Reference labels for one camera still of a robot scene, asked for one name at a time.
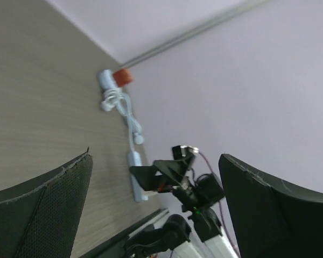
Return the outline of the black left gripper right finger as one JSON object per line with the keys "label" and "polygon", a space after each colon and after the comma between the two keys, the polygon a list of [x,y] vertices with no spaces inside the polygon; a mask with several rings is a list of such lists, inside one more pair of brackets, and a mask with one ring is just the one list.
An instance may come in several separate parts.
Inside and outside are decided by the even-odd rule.
{"label": "black left gripper right finger", "polygon": [[323,193],[230,154],[219,171],[242,257],[323,257]]}

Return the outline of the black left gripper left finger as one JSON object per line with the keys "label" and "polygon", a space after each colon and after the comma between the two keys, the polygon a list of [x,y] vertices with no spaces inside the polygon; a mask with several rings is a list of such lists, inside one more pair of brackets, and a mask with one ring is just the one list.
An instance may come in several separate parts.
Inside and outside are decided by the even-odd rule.
{"label": "black left gripper left finger", "polygon": [[0,191],[0,257],[70,257],[89,183],[89,151]]}

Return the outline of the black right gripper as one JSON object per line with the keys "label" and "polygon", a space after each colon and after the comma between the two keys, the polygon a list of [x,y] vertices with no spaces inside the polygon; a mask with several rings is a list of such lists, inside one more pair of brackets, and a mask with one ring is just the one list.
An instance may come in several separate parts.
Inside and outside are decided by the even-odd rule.
{"label": "black right gripper", "polygon": [[181,202],[182,212],[207,209],[224,198],[216,174],[203,174],[194,184],[185,177],[181,183],[183,165],[179,161],[156,160],[151,166],[132,166],[129,172],[145,191],[172,191]]}

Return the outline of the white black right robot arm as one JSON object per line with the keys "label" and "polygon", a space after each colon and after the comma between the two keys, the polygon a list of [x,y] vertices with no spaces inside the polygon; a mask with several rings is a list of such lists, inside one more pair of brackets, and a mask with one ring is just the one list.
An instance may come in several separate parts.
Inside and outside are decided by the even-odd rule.
{"label": "white black right robot arm", "polygon": [[203,257],[193,244],[195,232],[212,257],[239,257],[229,240],[224,223],[213,211],[212,206],[224,198],[218,176],[211,170],[199,176],[193,183],[186,173],[192,170],[190,159],[176,161],[159,160],[151,166],[133,166],[130,173],[139,185],[159,194],[172,193],[180,202],[183,216],[173,214],[160,228],[148,226],[130,237],[122,250],[122,257],[149,257],[170,250],[179,257]]}

